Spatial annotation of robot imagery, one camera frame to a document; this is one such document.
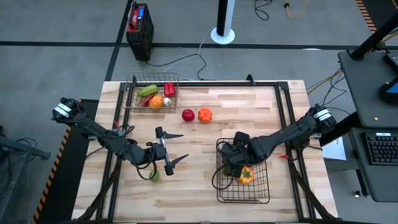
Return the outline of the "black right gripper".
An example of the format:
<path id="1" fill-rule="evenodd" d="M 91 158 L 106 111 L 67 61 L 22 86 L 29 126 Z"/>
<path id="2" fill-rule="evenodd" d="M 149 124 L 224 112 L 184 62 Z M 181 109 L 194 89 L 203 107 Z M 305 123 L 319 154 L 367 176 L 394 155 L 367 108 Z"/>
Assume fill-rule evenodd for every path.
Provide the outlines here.
<path id="1" fill-rule="evenodd" d="M 254 157 L 242 141 L 221 141 L 221 155 L 226 165 L 237 166 L 229 168 L 229 175 L 234 178 L 240 178 L 243 166 L 251 167 L 264 161 Z"/>

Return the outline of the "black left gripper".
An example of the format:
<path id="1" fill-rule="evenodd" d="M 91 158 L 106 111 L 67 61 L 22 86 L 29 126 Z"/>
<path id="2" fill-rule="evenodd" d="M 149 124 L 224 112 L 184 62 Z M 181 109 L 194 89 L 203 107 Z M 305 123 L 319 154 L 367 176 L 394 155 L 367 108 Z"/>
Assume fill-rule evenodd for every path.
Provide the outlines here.
<path id="1" fill-rule="evenodd" d="M 155 135 L 156 138 L 158 139 L 157 142 L 147 142 L 146 146 L 146 156 L 148 158 L 147 161 L 145 161 L 145 166 L 144 168 L 148 167 L 151 163 L 155 161 L 160 161 L 164 160 L 165 162 L 165 173 L 166 175 L 173 175 L 174 174 L 174 168 L 179 163 L 182 159 L 186 158 L 188 154 L 180 156 L 174 160 L 170 160 L 169 154 L 167 152 L 167 147 L 165 140 L 166 139 L 173 139 L 173 138 L 180 138 L 183 135 L 182 134 L 169 134 L 165 132 L 161 126 L 155 128 Z"/>

